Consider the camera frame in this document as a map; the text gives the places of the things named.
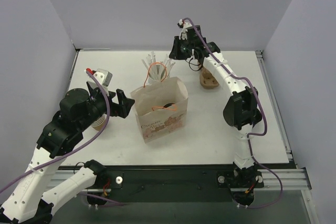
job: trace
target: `white wall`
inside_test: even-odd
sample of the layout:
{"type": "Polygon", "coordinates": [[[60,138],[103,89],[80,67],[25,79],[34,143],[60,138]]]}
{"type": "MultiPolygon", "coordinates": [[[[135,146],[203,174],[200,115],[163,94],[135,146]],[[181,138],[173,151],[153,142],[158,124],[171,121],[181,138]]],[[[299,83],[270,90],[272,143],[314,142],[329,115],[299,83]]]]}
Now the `white wall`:
{"type": "Polygon", "coordinates": [[[27,168],[65,93],[75,50],[49,0],[0,0],[0,9],[2,188],[27,168]]]}
{"type": "Polygon", "coordinates": [[[171,49],[186,16],[222,49],[264,49],[291,0],[51,0],[76,48],[171,49]]]}
{"type": "Polygon", "coordinates": [[[305,166],[322,223],[336,219],[336,0],[293,0],[265,63],[294,158],[305,166]]]}

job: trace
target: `bag handle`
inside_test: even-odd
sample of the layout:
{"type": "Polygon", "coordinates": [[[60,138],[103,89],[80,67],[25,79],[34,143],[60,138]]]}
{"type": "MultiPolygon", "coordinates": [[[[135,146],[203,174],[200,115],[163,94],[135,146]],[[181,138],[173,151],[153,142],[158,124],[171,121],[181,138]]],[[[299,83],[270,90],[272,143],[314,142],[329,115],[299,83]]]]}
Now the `bag handle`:
{"type": "Polygon", "coordinates": [[[148,71],[147,71],[147,77],[146,77],[145,82],[143,83],[143,87],[146,86],[146,82],[147,82],[147,80],[148,80],[148,77],[149,77],[149,71],[151,70],[151,67],[153,67],[154,65],[157,65],[157,64],[160,64],[160,65],[162,65],[162,66],[164,67],[165,76],[164,76],[164,78],[161,80],[161,82],[163,82],[163,81],[167,78],[167,67],[166,67],[163,63],[161,63],[161,62],[154,62],[154,63],[152,63],[152,64],[149,66],[149,68],[148,68],[148,71]]]}
{"type": "Polygon", "coordinates": [[[160,107],[160,106],[153,106],[152,107],[152,111],[154,111],[155,110],[155,108],[156,109],[164,109],[164,110],[171,110],[171,111],[176,111],[177,110],[177,106],[176,106],[176,104],[174,103],[174,104],[172,104],[172,105],[170,105],[169,107],[160,107]]]}

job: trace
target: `white tabletop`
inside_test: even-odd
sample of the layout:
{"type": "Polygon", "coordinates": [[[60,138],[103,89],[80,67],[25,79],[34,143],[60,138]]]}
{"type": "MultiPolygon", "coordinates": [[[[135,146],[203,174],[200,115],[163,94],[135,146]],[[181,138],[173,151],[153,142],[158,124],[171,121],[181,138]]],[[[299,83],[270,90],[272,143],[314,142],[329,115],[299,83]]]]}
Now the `white tabletop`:
{"type": "MultiPolygon", "coordinates": [[[[106,69],[113,74],[110,91],[124,90],[127,97],[143,85],[146,69],[141,62],[147,51],[81,51],[73,71],[70,89],[87,88],[86,68],[106,69]]],[[[156,51],[161,60],[167,51],[156,51]]],[[[253,51],[226,51],[224,58],[238,76],[248,77],[259,91],[259,98],[268,121],[268,133],[251,139],[255,157],[261,163],[288,163],[286,150],[271,106],[270,98],[253,51]]],[[[70,156],[62,165],[75,165],[95,159],[104,165],[197,165],[232,164],[234,160],[233,131],[223,118],[226,105],[224,91],[218,87],[205,90],[199,83],[199,72],[189,69],[185,61],[177,61],[171,76],[178,76],[188,90],[186,126],[167,136],[144,143],[135,115],[126,119],[110,118],[105,131],[89,146],[70,156]],[[207,104],[207,109],[200,104],[207,104]]],[[[262,132],[258,123],[254,132],[262,132]]],[[[96,131],[84,132],[83,144],[96,131]]]]}

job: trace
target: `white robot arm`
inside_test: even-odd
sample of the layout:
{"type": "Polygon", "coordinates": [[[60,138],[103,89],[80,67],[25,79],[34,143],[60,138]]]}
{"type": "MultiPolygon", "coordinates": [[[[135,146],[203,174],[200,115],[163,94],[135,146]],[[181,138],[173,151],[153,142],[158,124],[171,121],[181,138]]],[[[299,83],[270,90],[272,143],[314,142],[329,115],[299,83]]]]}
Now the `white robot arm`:
{"type": "Polygon", "coordinates": [[[66,157],[83,148],[84,145],[73,151],[83,139],[82,132],[85,129],[104,114],[126,118],[134,104],[134,100],[126,98],[119,89],[119,103],[112,101],[116,93],[108,91],[107,88],[112,78],[111,73],[102,69],[88,69],[87,72],[94,78],[94,82],[87,82],[89,93],[85,89],[72,89],[61,100],[60,111],[44,127],[37,141],[26,173],[21,176],[22,179],[10,197],[0,206],[0,222],[50,223],[56,211],[72,197],[85,188],[108,179],[105,167],[91,160],[78,173],[45,192],[66,157]]]}
{"type": "Polygon", "coordinates": [[[206,43],[200,26],[194,28],[191,23],[182,19],[177,25],[182,30],[179,36],[174,37],[174,45],[169,57],[176,60],[186,60],[190,57],[197,59],[214,76],[226,94],[224,119],[234,128],[237,137],[234,163],[239,169],[252,167],[255,162],[250,153],[248,133],[256,123],[261,121],[261,114],[257,109],[257,102],[251,88],[243,80],[233,78],[234,73],[223,58],[220,49],[214,42],[206,43]]]}

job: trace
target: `gift bag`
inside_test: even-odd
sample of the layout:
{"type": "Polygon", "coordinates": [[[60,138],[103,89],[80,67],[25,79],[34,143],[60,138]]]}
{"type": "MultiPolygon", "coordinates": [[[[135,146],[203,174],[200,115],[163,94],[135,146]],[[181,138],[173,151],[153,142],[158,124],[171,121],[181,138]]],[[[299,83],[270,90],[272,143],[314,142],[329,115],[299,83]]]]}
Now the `gift bag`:
{"type": "Polygon", "coordinates": [[[185,125],[188,92],[183,82],[172,77],[131,92],[133,110],[145,143],[185,125]]]}

